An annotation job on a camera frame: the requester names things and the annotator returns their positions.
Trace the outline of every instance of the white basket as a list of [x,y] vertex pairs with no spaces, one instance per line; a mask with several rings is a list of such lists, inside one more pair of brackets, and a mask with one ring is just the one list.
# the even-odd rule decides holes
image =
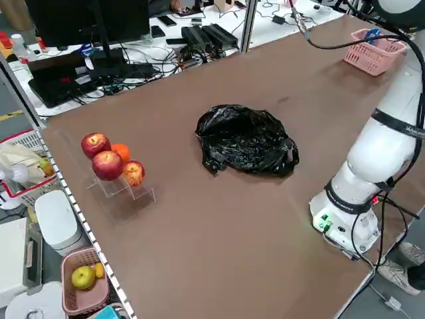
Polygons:
[[[34,130],[27,130],[9,136],[8,138],[5,138],[4,140],[0,141],[0,144],[3,143],[8,143],[11,145],[22,144],[25,147],[29,148],[31,151],[37,153],[44,151],[43,146],[40,143],[40,139]],[[55,189],[60,189],[59,180],[56,174],[50,176],[48,179],[37,185],[34,185],[17,193],[13,193],[4,181],[2,181],[1,184],[5,187],[7,195],[9,195],[10,198],[21,198],[24,205],[27,207],[34,207],[35,201],[41,195],[48,193],[49,191],[53,191]]]

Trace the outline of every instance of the black plastic bag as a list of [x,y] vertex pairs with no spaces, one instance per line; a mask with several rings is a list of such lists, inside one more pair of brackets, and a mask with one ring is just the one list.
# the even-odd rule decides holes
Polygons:
[[230,166],[245,173],[286,177],[299,162],[295,142],[265,110],[214,106],[199,119],[196,135],[203,165],[213,174]]

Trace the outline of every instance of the brown table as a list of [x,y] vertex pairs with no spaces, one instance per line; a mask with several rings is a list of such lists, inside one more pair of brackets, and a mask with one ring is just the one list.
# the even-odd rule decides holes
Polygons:
[[[343,17],[316,27],[312,38],[337,44],[365,25]],[[331,318],[354,293],[368,266],[324,242],[308,203],[345,160],[394,71],[373,78],[341,61],[344,54],[294,35],[49,121],[46,143],[138,318]],[[301,158],[290,178],[206,171],[197,120],[227,103],[282,121]],[[57,130],[77,142],[103,132],[126,143],[157,202],[123,222],[111,218],[137,208],[112,209],[85,189]],[[393,195],[413,211],[423,204],[424,165],[422,158]],[[403,227],[388,208],[387,247]]]

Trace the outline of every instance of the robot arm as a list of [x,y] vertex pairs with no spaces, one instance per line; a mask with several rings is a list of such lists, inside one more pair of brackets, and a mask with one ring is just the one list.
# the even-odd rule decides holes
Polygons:
[[[373,5],[383,19],[397,28],[425,29],[425,0],[374,0]],[[425,54],[425,31],[417,32],[415,43]],[[415,126],[422,88],[420,64],[416,55],[408,51],[404,65],[377,110]],[[380,232],[368,203],[380,191],[378,185],[384,184],[412,159],[415,147],[416,138],[371,117],[347,161],[325,189],[311,200],[313,226],[352,255],[369,250]]]

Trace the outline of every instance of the label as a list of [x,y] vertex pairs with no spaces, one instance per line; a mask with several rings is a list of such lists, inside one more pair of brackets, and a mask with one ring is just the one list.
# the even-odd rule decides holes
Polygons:
[[75,72],[77,74],[83,74],[87,72],[87,68],[85,66],[79,66],[78,68],[75,68]]
[[33,265],[33,241],[27,244],[27,255],[25,258],[25,268],[30,268]]
[[369,218],[367,216],[360,219],[360,222],[363,228],[367,228],[369,226]]
[[84,75],[75,79],[75,82],[79,83],[79,85],[83,85],[84,83],[90,82],[92,79],[90,75]]

